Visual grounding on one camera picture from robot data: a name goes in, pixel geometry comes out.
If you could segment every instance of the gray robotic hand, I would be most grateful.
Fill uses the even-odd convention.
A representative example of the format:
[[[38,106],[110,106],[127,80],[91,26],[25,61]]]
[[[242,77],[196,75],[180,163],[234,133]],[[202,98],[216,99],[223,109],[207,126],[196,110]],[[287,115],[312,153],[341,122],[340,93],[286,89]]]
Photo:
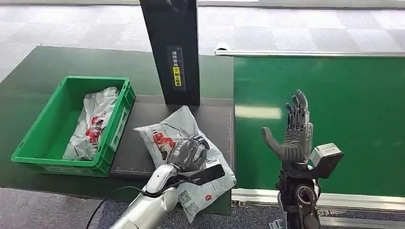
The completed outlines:
[[[308,100],[301,90],[297,90],[292,101],[293,107],[286,104],[288,120],[283,144],[273,137],[267,127],[262,128],[262,135],[279,160],[305,163],[312,149],[313,125],[309,122]]]
[[[168,156],[167,163],[180,172],[199,170],[207,158],[208,142],[200,135],[179,140]]]

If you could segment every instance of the green board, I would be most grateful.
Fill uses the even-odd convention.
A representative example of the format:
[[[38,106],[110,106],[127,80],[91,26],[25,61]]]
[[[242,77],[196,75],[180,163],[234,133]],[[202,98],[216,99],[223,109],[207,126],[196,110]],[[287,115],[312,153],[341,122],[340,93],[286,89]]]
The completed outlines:
[[[345,154],[322,192],[405,197],[405,59],[399,57],[235,57],[238,187],[275,189],[280,162],[261,127],[280,142],[285,104],[309,100],[313,146]]]

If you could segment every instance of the barcode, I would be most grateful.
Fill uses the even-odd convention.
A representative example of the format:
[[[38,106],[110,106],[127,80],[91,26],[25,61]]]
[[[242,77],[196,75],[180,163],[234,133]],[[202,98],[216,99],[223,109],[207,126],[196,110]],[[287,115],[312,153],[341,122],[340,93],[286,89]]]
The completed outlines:
[[[195,216],[200,211],[200,209],[197,207],[197,205],[194,202],[192,202],[189,206],[186,206],[185,210],[191,216]]]
[[[191,197],[187,191],[183,191],[179,194],[179,202],[185,204],[191,200]]]

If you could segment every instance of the green plastic crate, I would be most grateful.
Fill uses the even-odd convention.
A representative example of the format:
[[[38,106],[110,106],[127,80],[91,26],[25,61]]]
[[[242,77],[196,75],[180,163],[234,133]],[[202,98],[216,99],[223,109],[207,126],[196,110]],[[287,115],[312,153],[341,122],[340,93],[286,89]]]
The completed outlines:
[[[94,160],[62,160],[70,137],[76,129],[85,95],[111,86],[121,91],[108,125],[102,132]],[[128,78],[67,76],[56,88],[14,151],[11,160],[39,173],[105,177],[108,175],[134,99],[135,93]]]

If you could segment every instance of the plastic package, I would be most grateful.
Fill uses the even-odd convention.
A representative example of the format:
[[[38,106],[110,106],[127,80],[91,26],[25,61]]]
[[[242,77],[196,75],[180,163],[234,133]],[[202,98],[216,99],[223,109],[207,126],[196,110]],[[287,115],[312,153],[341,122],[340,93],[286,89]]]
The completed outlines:
[[[117,102],[118,92],[116,87],[109,87],[85,96],[76,130],[63,155],[64,160],[93,160],[102,131]]]
[[[134,130],[138,131],[143,138],[155,167],[166,163],[167,156],[177,141],[192,135],[200,135],[207,140],[210,146],[203,167],[207,168],[220,163],[224,168],[224,177],[202,186],[190,183],[179,186],[179,202],[183,206],[189,222],[193,221],[199,211],[212,204],[220,195],[235,186],[235,174],[227,164],[221,151],[199,130],[194,116],[187,106],[182,106],[158,124],[139,127]]]

